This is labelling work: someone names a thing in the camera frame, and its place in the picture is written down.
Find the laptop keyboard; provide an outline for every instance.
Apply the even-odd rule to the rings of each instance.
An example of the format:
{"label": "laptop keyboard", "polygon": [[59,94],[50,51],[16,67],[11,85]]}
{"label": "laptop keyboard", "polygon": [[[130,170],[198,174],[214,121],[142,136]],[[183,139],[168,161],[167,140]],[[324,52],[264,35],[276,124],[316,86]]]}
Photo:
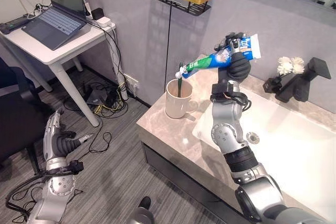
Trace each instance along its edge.
{"label": "laptop keyboard", "polygon": [[74,30],[80,27],[79,22],[68,18],[54,9],[46,10],[43,14],[39,15],[38,18],[65,33],[66,35],[71,34]]}

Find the toothpaste tube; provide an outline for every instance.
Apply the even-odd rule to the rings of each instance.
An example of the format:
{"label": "toothpaste tube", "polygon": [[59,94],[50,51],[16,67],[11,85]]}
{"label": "toothpaste tube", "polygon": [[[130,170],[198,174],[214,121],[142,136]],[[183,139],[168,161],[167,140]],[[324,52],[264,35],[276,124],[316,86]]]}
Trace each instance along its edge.
{"label": "toothpaste tube", "polygon": [[[251,37],[242,38],[240,40],[240,51],[248,60],[261,58],[258,35],[254,34]],[[232,52],[230,46],[227,46],[221,51],[180,67],[180,70],[175,74],[175,77],[177,79],[181,77],[186,79],[196,73],[199,69],[227,68],[231,64],[231,57]]]}

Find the black robotic glove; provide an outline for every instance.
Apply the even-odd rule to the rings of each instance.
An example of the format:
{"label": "black robotic glove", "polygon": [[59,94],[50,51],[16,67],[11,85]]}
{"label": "black robotic glove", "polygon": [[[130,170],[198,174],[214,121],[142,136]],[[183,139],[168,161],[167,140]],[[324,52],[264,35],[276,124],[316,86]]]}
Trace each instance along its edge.
{"label": "black robotic glove", "polygon": [[[228,45],[232,49],[232,42],[235,40],[239,41],[243,36],[243,33],[230,33],[229,35],[225,36],[225,39],[215,46],[215,50],[220,51]],[[231,65],[226,68],[226,75],[229,80],[242,82],[247,78],[250,70],[251,64],[249,60],[244,57],[241,51],[238,51],[232,54]]]}

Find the black faucet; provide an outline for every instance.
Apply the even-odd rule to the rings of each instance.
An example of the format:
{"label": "black faucet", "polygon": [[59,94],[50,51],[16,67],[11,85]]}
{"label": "black faucet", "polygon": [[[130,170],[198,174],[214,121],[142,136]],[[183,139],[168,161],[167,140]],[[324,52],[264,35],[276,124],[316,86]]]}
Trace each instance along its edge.
{"label": "black faucet", "polygon": [[279,91],[275,98],[281,102],[288,102],[294,97],[299,102],[307,102],[309,97],[310,82],[316,77],[322,76],[331,79],[327,63],[324,60],[313,57],[304,68],[304,72],[295,75]]}

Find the white desk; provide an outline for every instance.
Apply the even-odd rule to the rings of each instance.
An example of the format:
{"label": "white desk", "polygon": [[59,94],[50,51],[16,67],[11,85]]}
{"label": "white desk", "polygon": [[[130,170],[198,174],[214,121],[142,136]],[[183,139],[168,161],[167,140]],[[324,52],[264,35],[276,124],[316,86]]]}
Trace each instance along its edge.
{"label": "white desk", "polygon": [[[107,32],[112,31],[110,27],[104,29]],[[34,67],[27,61],[26,56],[23,55],[22,52],[20,52],[20,50],[18,50],[15,46],[13,46],[13,44],[33,56],[35,59],[41,61],[43,64],[48,65],[63,87],[67,90],[71,98],[76,102],[77,106],[90,121],[90,123],[94,127],[99,125],[97,118],[91,112],[82,96],[76,89],[75,85],[70,80],[62,64],[68,60],[73,60],[78,71],[83,71],[76,56],[104,41],[105,36],[102,30],[90,25],[85,25],[82,29],[79,30],[79,33],[77,33],[74,38],[55,51],[50,50],[21,29],[15,30],[8,35],[3,35],[3,38],[6,46],[10,49],[13,55],[28,69],[31,75],[47,91],[51,91],[51,87],[45,80],[43,80],[38,71],[36,71]]]}

